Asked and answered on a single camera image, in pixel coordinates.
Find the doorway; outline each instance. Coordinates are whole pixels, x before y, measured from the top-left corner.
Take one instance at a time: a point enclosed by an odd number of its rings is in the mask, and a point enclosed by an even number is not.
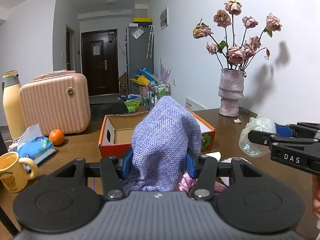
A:
[[[66,26],[66,69],[76,70],[75,32]]]
[[[89,96],[119,93],[117,30],[82,33],[81,41]]]

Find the textured vase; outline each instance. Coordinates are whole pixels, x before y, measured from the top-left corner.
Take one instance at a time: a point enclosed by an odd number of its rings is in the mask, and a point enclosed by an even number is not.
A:
[[[243,98],[243,83],[243,71],[221,69],[219,85],[219,96],[221,97],[220,114],[230,117],[239,115],[239,100]]]

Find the pink suitcase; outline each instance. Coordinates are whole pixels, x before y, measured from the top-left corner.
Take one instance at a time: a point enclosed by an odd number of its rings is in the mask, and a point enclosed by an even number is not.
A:
[[[87,79],[75,71],[54,71],[34,78],[19,91],[26,126],[39,123],[47,136],[54,129],[80,133],[90,122]]]

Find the green package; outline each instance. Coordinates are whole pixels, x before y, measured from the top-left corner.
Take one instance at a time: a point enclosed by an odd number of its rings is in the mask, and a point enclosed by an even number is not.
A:
[[[125,101],[124,104],[128,108],[129,114],[134,114],[136,112],[136,107],[140,105],[140,101]]]

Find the yellow bottle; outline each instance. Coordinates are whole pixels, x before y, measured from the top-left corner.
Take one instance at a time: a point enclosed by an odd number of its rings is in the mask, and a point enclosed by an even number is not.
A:
[[[4,114],[13,140],[20,137],[26,130],[19,99],[21,85],[18,76],[16,70],[7,72],[3,75],[2,82]]]

